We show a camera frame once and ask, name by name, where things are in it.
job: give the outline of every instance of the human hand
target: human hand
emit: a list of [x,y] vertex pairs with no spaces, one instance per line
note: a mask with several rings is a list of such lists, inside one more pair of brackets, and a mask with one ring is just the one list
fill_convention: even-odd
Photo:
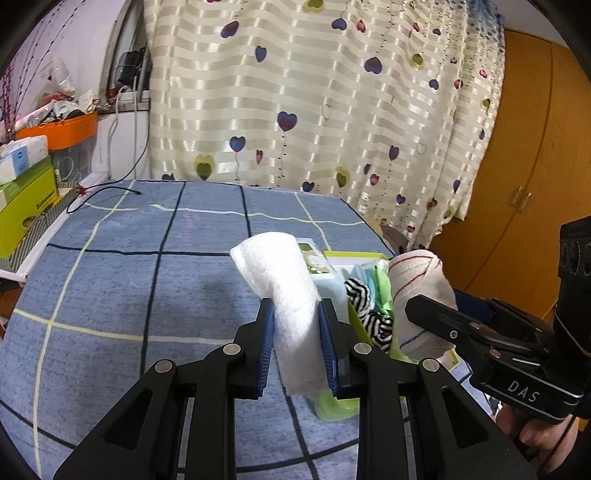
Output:
[[538,474],[548,474],[564,462],[573,449],[579,430],[579,419],[573,419],[572,415],[558,425],[532,419],[516,433],[517,423],[513,408],[504,405],[496,416],[496,424],[508,437],[516,438],[518,434],[522,443],[540,451],[531,461]]

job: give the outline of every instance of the metal screw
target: metal screw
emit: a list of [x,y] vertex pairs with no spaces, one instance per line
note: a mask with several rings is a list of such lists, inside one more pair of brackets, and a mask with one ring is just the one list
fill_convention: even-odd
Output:
[[423,368],[425,370],[429,370],[430,372],[436,372],[439,370],[439,362],[433,358],[426,358],[423,360]]
[[226,355],[237,355],[240,353],[240,350],[242,349],[240,348],[240,345],[238,345],[237,343],[229,343],[225,345],[223,348],[223,352]]
[[357,353],[360,353],[361,355],[367,355],[371,351],[371,345],[368,343],[359,342],[355,344],[353,350],[355,350]]
[[173,368],[173,363],[170,360],[161,360],[156,364],[154,369],[159,374],[165,374],[166,372],[170,372]]

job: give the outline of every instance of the red stripe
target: red stripe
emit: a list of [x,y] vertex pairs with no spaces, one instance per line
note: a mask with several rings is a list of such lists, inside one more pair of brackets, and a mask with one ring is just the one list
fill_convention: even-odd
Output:
[[419,277],[422,277],[423,275],[426,275],[427,271],[424,271],[423,273],[419,273],[419,275],[417,275],[416,277],[410,279],[409,281],[407,281],[402,287],[400,287],[398,289],[398,291],[394,294],[394,297],[392,298],[392,301],[396,300],[396,296],[402,292],[406,287],[408,287],[411,283],[413,283],[416,279],[418,279]]
[[430,257],[429,255],[415,255],[414,257],[403,258],[402,260],[390,265],[390,268],[388,269],[388,271],[390,271],[392,269],[392,267],[395,267],[396,265],[401,264],[402,262],[406,262],[406,260],[413,260],[414,258],[433,258],[433,257]]

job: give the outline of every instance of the door handle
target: door handle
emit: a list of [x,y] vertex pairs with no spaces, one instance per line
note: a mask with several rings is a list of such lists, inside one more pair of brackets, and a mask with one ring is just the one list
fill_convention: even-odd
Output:
[[521,192],[523,192],[523,185],[519,185],[519,188],[513,192],[513,195],[511,195],[511,200],[509,201],[510,207],[517,205],[517,199],[519,198],[519,195],[521,195]]
[[519,207],[519,213],[523,213],[525,211],[525,207],[527,206],[527,202],[530,199],[532,193],[529,192],[524,198],[523,201],[521,202],[521,206]]

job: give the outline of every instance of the blue gripper pad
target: blue gripper pad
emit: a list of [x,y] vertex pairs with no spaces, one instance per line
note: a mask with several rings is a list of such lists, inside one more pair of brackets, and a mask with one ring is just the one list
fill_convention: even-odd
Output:
[[273,337],[275,335],[275,308],[269,300],[267,314],[265,315],[265,326],[262,331],[261,349],[258,356],[256,375],[256,394],[261,397],[267,386],[271,353],[273,351]]
[[330,326],[324,301],[318,304],[318,321],[320,323],[320,342],[322,343],[322,356],[324,357],[324,369],[330,391],[336,397],[339,392],[339,361],[336,356],[335,346],[330,334]]

